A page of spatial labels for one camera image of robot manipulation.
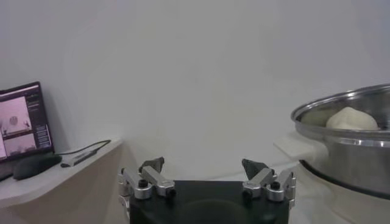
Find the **white dough ball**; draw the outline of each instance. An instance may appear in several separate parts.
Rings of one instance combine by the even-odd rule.
[[[345,107],[327,122],[327,128],[349,129],[349,130],[379,130],[375,119],[367,113]]]

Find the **laptop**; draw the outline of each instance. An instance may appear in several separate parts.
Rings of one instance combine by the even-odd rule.
[[[21,159],[53,153],[39,82],[0,91],[0,181]]]

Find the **cable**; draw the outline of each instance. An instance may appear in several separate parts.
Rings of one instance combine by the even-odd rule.
[[[87,147],[84,147],[84,148],[82,148],[82,149],[79,149],[79,150],[76,150],[76,151],[73,151],[73,152],[58,153],[58,154],[56,154],[56,155],[58,155],[58,156],[63,156],[63,155],[75,154],[75,153],[81,152],[81,151],[83,151],[83,150],[86,150],[86,149],[88,149],[88,148],[90,148],[90,147],[92,147],[92,146],[94,146],[94,145],[98,145],[98,144],[104,143],[103,145],[101,145],[101,146],[99,146],[98,148],[96,148],[96,149],[93,150],[93,151],[97,152],[99,149],[105,147],[105,146],[106,146],[108,143],[110,143],[110,142],[111,142],[111,140],[99,141],[99,142],[95,142],[94,144],[91,144],[91,145],[89,145],[89,146],[87,146]]]

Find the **black mouse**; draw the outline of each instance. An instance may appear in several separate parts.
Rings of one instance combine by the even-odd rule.
[[[22,180],[38,175],[50,167],[60,163],[61,156],[46,154],[36,155],[22,159],[13,170],[13,178]]]

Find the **white shelf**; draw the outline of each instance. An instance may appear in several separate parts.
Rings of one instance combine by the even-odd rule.
[[[25,180],[17,181],[13,178],[8,178],[0,181],[0,208],[26,203],[41,197],[93,164],[99,158],[118,148],[121,144],[122,140],[114,139],[111,143],[97,151],[97,154],[74,167],[62,168],[58,164],[37,176]],[[63,156],[63,159],[72,158],[76,155],[75,153],[73,155]]]

